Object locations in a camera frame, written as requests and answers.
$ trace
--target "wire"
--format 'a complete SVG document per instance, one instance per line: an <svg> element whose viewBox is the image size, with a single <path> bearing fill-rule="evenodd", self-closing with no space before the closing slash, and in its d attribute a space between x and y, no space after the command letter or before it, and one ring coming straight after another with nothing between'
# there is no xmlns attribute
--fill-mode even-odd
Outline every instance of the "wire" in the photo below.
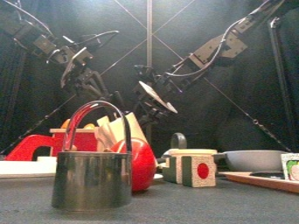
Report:
<svg viewBox="0 0 299 224"><path fill-rule="evenodd" d="M47 27L47 25L30 13L27 12L26 10L23 10L20 7L18 7L15 4L7 2L6 0L3 0L7 4L10 4L12 7L15 7L24 15L27 15L30 18L34 19L35 22L38 22L42 27L44 28L44 30L54 36L50 28Z"/></svg>
<svg viewBox="0 0 299 224"><path fill-rule="evenodd" d="M107 32L103 32L103 33L98 34L95 37L88 38L87 40L84 40L84 41L82 41L82 42L79 42L79 43L74 43L74 44L71 44L70 47L72 47L72 46L79 46L79 45L82 45L82 44L86 44L86 43L88 43L91 40L98 39L99 37L102 37L102 36L107 36L107 35L110 35L110 34L112 34L112 36L111 36L111 38L108 39L108 41L107 41L103 45L99 46L99 47L102 47L102 46L104 46L104 45L110 42L110 40L119 34L119 31L107 31Z"/></svg>
<svg viewBox="0 0 299 224"><path fill-rule="evenodd" d="M229 27L229 29L226 30L226 32L225 32L225 34L223 34L223 37L222 37L222 39L221 39L221 42L219 42L219 48L218 48L218 51L215 52L215 54L214 54L214 56L213 56L213 58L211 58L211 60L210 60L210 63L203 67L202 70L195 71L194 73L186 73L186 74L175 74L175 73L166 73L166 74L170 75L170 76L174 76L174 77L194 76L194 75L198 74L199 76L195 78L195 80L198 80L198 79L203 76L203 73L210 69L213 63L215 62L215 59L219 57L222 48L223 48L225 43L226 43L226 41L227 41L227 36L230 35L230 32L231 32L231 30L235 28L235 25L239 23L239 21L237 21L237 22Z"/></svg>

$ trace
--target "cutting board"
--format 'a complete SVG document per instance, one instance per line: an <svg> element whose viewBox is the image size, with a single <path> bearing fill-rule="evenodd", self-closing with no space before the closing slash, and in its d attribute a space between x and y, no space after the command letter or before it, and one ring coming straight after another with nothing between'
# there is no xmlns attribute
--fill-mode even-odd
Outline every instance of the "cutting board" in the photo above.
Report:
<svg viewBox="0 0 299 224"><path fill-rule="evenodd" d="M277 190L299 193L299 181L291 181L275 178L261 178L250 176L250 172L222 172L229 180L237 181L243 184L263 186Z"/></svg>

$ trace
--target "black wall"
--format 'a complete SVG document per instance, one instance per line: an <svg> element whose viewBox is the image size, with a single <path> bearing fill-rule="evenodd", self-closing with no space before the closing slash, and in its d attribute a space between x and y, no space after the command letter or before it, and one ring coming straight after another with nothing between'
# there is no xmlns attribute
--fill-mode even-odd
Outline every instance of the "black wall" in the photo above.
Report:
<svg viewBox="0 0 299 224"><path fill-rule="evenodd" d="M154 68L158 73L162 74L181 61L179 56L186 57L211 38L219 36L261 4L258 0L154 1ZM92 53L95 59L88 66L103 74L108 91L122 93L128 110L136 103L132 89L139 78L134 66L147 63L146 7L146 0L23 1L23 8L50 26L59 39L64 35L78 41L82 35L119 31L108 45ZM298 10L283 17L282 35L298 128L297 18ZM7 47L6 43L11 40L3 33L0 35L6 41L2 45ZM217 66L206 77L251 117L266 125L286 146L293 147L267 24L262 24L249 34L247 43L249 49L231 66ZM2 63L7 64L4 55ZM2 71L2 79L10 79L10 72ZM63 69L58 65L47 65L46 59L27 54L19 88L11 87L11 83L11 88L6 90L18 97L12 102L14 110L7 111L11 119L7 113L6 119L2 119L2 149L74 95L60 89L62 74ZM82 104L91 100L92 97L80 93L32 134L50 135L50 129L59 128ZM179 114L153 126L151 141L157 156L169 150L174 132L187 136L189 148L215 148L221 151L283 149L206 80L201 80L189 91L173 98L171 103ZM87 118L86 123L94 121L96 116Z"/></svg>

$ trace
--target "gray table surface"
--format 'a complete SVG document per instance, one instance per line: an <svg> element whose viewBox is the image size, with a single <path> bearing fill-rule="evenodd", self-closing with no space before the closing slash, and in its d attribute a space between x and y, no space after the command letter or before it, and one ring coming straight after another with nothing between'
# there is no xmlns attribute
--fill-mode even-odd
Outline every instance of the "gray table surface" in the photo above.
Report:
<svg viewBox="0 0 299 224"><path fill-rule="evenodd" d="M298 223L299 194L218 177L191 188L158 179L130 205L95 213L52 208L54 177L0 179L0 223Z"/></svg>

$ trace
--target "toy block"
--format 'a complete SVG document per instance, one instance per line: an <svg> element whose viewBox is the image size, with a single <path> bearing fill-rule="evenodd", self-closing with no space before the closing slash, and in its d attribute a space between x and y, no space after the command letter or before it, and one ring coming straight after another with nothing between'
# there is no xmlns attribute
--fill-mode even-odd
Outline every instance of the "toy block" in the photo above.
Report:
<svg viewBox="0 0 299 224"><path fill-rule="evenodd" d="M182 184L190 187L215 186L217 165L214 157L182 157Z"/></svg>
<svg viewBox="0 0 299 224"><path fill-rule="evenodd" d="M163 168L163 180L177 183L177 157L166 159L166 167Z"/></svg>
<svg viewBox="0 0 299 224"><path fill-rule="evenodd" d="M299 153L282 154L285 179L299 181Z"/></svg>

